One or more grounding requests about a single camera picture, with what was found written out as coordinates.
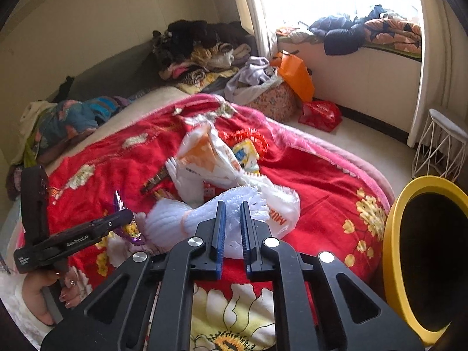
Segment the person's left hand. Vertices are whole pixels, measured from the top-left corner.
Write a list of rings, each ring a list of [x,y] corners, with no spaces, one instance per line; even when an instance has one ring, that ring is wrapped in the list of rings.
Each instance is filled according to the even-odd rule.
[[[60,310],[77,307],[91,290],[88,278],[74,266],[66,273],[37,269],[25,275],[20,288],[27,309],[47,326],[55,325]]]

